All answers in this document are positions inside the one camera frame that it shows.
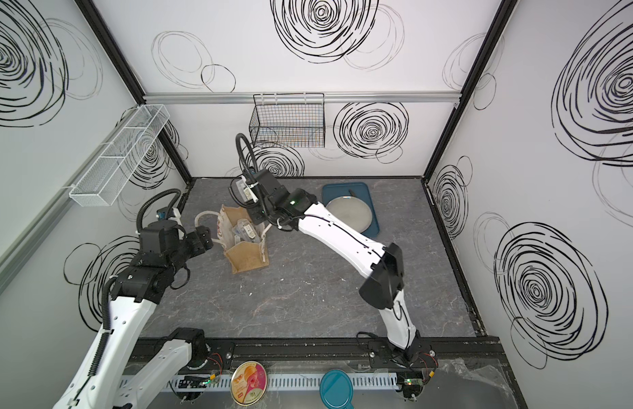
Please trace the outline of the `clear compass case horizontal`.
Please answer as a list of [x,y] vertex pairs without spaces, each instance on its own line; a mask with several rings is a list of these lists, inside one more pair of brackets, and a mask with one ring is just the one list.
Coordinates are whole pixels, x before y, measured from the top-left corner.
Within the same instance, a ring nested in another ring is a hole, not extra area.
[[258,244],[261,242],[261,236],[253,223],[248,219],[239,219],[232,228],[232,233],[236,237],[235,242],[248,242]]

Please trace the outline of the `canvas tote bag cat print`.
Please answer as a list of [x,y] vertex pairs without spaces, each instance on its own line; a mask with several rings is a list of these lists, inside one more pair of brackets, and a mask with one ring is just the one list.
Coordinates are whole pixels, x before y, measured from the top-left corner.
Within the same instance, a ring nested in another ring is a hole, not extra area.
[[[271,228],[270,224],[255,224],[244,208],[221,206],[219,211],[200,212],[194,219],[195,226],[201,225],[202,218],[206,216],[217,218],[217,233],[214,242],[223,247],[224,255],[231,264],[233,274],[263,269],[270,265],[266,243],[266,237]],[[232,228],[239,219],[243,218],[248,219],[258,230],[261,236],[260,243],[235,242],[236,237],[232,233]]]

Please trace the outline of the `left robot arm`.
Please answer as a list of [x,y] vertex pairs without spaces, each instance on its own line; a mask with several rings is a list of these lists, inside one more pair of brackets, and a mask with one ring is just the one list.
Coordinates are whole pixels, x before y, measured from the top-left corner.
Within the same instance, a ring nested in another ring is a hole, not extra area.
[[137,213],[139,250],[101,291],[102,325],[57,408],[146,408],[184,367],[210,356],[201,329],[180,327],[163,337],[156,355],[126,384],[121,377],[145,324],[188,260],[212,248],[208,228],[192,232],[172,217],[182,193],[171,188]]

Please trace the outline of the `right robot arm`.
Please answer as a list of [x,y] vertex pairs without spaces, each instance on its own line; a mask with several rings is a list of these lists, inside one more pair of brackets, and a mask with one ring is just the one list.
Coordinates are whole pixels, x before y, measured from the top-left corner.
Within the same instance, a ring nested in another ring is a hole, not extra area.
[[343,257],[364,283],[358,292],[379,310],[388,342],[407,365],[418,359],[420,334],[405,302],[403,252],[394,243],[383,245],[365,237],[334,216],[317,196],[302,188],[290,192],[268,170],[246,167],[241,193],[229,188],[255,223],[267,222],[284,232],[299,231],[322,242]]

